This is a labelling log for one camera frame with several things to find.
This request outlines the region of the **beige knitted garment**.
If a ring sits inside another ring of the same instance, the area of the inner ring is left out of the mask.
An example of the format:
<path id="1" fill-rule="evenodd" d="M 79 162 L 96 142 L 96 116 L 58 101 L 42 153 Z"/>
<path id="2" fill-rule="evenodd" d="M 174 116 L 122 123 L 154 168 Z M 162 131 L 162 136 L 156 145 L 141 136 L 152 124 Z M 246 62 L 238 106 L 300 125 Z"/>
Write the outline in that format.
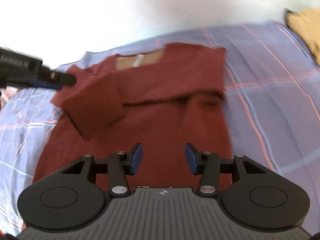
<path id="1" fill-rule="evenodd" d="M 319 8 L 308 8 L 299 12 L 287 10 L 285 22 L 305 42 L 319 65 Z"/>

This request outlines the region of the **maroon long-sleeve sweater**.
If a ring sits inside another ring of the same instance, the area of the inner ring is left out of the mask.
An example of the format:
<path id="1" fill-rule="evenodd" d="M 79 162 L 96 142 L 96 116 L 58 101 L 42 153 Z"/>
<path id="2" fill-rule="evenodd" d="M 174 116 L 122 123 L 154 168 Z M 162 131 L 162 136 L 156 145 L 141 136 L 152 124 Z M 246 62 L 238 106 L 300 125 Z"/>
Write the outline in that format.
<path id="1" fill-rule="evenodd" d="M 104 159 L 143 145 L 131 188 L 197 187 L 199 177 L 184 156 L 187 143 L 229 159 L 232 147 L 222 110 L 225 49 L 171 43 L 148 53 L 139 66 L 133 56 L 112 55 L 68 72 L 76 85 L 55 93 L 62 111 L 46 143 L 34 181 L 91 154 Z"/>

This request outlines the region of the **blue plaid bed sheet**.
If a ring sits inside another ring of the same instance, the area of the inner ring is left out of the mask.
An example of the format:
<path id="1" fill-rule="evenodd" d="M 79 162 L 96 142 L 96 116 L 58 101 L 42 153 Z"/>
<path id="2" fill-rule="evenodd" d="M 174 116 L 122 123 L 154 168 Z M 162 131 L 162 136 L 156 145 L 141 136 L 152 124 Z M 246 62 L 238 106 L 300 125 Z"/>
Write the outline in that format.
<path id="1" fill-rule="evenodd" d="M 100 53 L 87 52 L 89 67 L 113 54 L 139 54 L 183 42 L 226 48 L 223 106 L 233 153 L 243 153 L 301 186 L 309 195 L 304 228 L 319 232 L 319 66 L 304 42 L 279 22 L 183 31 Z M 1 229 L 22 230 L 17 198 L 31 184 L 36 164 L 60 111 L 54 92 L 24 89 L 1 112 Z"/>

